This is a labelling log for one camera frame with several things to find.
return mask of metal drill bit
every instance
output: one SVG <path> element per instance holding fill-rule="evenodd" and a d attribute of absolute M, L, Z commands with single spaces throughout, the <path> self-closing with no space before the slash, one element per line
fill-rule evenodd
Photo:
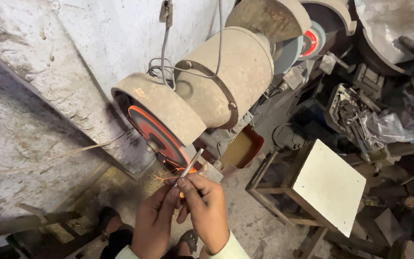
<path fill-rule="evenodd" d="M 180 178 L 183 178 L 183 177 L 188 175 L 188 173 L 190 172 L 190 170 L 193 167 L 194 163 L 199 159 L 199 156 L 201 155 L 202 152 L 204 152 L 204 149 L 199 148 L 199 150 L 194 155 L 194 157 L 191 160 L 191 162 L 189 163 L 189 165 L 187 165 L 186 168 L 184 169 L 183 173 L 181 173 Z"/>

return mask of metal pipe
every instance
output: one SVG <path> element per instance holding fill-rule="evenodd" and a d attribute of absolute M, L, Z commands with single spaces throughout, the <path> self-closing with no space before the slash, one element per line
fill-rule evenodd
<path fill-rule="evenodd" d="M 183 173 L 181 173 L 180 178 L 186 177 L 190 172 L 191 168 L 193 168 L 194 163 L 199 159 L 199 156 L 204 152 L 203 148 L 199 148 L 197 153 L 194 155 L 193 159 L 191 160 L 190 164 L 186 166 Z"/>

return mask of sleeve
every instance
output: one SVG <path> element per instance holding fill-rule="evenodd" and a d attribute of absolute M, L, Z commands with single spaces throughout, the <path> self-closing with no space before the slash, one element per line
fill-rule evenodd
<path fill-rule="evenodd" d="M 130 250 L 129 246 L 124 247 L 115 259 L 139 259 L 133 252 Z"/>
<path fill-rule="evenodd" d="M 210 259 L 250 259 L 250 257 L 245 253 L 245 250 L 239 244 L 236 237 L 233 235 L 233 232 L 230 230 L 230 238 L 226 245 L 218 252 L 216 255 L 209 256 Z"/>

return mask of hand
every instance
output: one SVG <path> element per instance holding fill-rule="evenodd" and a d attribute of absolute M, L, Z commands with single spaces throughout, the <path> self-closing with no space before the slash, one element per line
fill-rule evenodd
<path fill-rule="evenodd" d="M 188 174 L 178 180 L 178 187 L 184 194 L 186 204 L 177 222 L 183 223 L 191 212 L 194 230 L 210 254 L 217 254 L 230 238 L 221 185 L 199 174 Z"/>
<path fill-rule="evenodd" d="M 164 185 L 144 200 L 137 212 L 130 249 L 140 259 L 159 259 L 169 245 L 175 208 L 180 207 L 180 190 Z"/>

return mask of wooden stool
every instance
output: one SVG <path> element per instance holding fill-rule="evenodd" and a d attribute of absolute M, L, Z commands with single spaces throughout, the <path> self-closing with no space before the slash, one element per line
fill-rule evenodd
<path fill-rule="evenodd" d="M 289 173 L 282 182 L 261 182 L 271 164 L 282 162 L 290 164 Z M 296 151 L 274 152 L 262 163 L 248 191 L 282 222 L 292 226 L 320 226 L 314 237 L 316 240 L 310 242 L 311 251 L 306 253 L 307 249 L 298 256 L 309 259 L 327 230 L 350 236 L 365 183 L 361 174 L 322 141 L 316 140 Z M 286 194 L 305 213 L 283 212 L 266 194 Z"/>

